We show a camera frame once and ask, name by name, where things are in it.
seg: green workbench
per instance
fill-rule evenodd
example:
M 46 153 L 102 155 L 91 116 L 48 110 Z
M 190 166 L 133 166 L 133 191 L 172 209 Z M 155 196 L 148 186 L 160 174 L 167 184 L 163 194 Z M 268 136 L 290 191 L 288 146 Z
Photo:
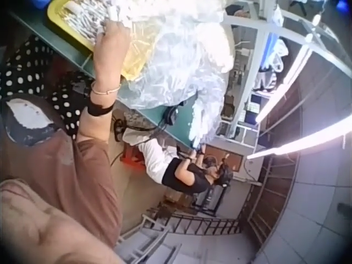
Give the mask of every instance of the green workbench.
M 38 10 L 26 4 L 16 3 L 15 6 L 9 8 L 9 14 L 83 72 L 89 76 L 94 76 L 91 52 L 51 23 L 47 18 L 46 9 Z M 128 89 L 127 85 L 122 85 L 121 89 Z M 168 134 L 185 146 L 191 145 L 188 134 L 193 118 L 192 106 L 194 101 L 195 97 L 190 98 L 185 106 L 179 107 L 176 123 L 166 128 Z M 140 110 L 139 112 L 157 125 L 161 120 L 164 109 L 164 106 L 160 106 L 154 109 Z

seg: brown shirt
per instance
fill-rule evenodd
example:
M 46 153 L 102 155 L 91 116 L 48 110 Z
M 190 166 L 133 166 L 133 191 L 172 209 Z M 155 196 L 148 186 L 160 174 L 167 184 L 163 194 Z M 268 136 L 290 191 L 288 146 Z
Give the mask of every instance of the brown shirt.
M 63 127 L 59 116 L 53 119 Z M 2 146 L 2 180 L 25 180 L 50 205 L 73 217 L 108 246 L 115 246 L 122 214 L 106 143 L 88 140 L 76 144 L 59 129 L 48 140 L 31 147 L 21 146 L 5 135 Z

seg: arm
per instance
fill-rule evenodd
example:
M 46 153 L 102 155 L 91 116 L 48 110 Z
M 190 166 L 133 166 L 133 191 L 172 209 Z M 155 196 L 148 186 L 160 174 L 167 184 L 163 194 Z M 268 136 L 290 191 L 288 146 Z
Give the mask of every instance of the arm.
M 130 43 L 130 31 L 122 23 L 107 21 L 105 34 L 99 33 L 94 47 L 95 92 L 90 93 L 90 101 L 102 109 L 111 107 L 116 100 L 120 85 L 120 72 Z M 80 117 L 76 141 L 97 139 L 107 142 L 110 135 L 112 111 L 95 117 L 85 108 Z
M 204 159 L 204 154 L 205 154 L 205 148 L 206 148 L 206 145 L 202 145 L 201 147 L 201 151 L 202 153 L 198 155 L 198 158 L 196 159 L 196 162 L 195 164 L 198 166 L 198 167 L 202 167 L 203 165 L 203 159 Z
M 179 166 L 177 166 L 175 171 L 175 177 L 179 179 L 181 182 L 188 186 L 192 186 L 195 181 L 195 176 L 192 172 L 187 170 L 191 160 L 193 160 L 197 155 L 195 150 L 192 151 L 190 158 L 183 160 Z

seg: red stool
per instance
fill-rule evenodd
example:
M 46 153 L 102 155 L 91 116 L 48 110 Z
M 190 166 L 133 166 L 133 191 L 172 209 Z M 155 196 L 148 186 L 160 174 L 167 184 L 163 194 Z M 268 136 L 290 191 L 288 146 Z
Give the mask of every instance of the red stool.
M 144 157 L 142 152 L 138 150 L 136 146 L 130 146 L 124 143 L 123 153 L 120 161 L 138 169 L 139 171 L 145 171 Z

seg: black and white polka dot fabric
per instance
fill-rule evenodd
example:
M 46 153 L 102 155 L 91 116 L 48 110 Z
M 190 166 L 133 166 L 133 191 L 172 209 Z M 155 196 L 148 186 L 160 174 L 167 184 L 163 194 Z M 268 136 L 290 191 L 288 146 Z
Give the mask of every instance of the black and white polka dot fabric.
M 53 50 L 31 36 L 2 67 L 0 99 L 14 93 L 41 95 Z
M 44 97 L 44 77 L 53 58 L 53 50 L 36 36 L 31 36 L 23 43 L 16 53 L 1 67 L 0 99 L 13 94 L 24 93 Z M 68 135 L 75 139 L 79 118 L 87 103 L 89 89 L 86 95 L 74 91 L 77 84 L 90 87 L 92 78 L 72 71 L 61 77 L 56 83 L 56 92 L 46 97 L 46 100 L 60 114 Z
M 48 96 L 47 101 L 57 110 L 64 120 L 67 134 L 73 139 L 79 127 L 79 118 L 84 107 L 87 105 L 88 94 L 86 89 L 85 95 L 74 91 L 73 87 L 84 85 L 90 87 L 93 79 L 79 71 L 71 71 L 59 79 L 56 83 L 58 91 Z

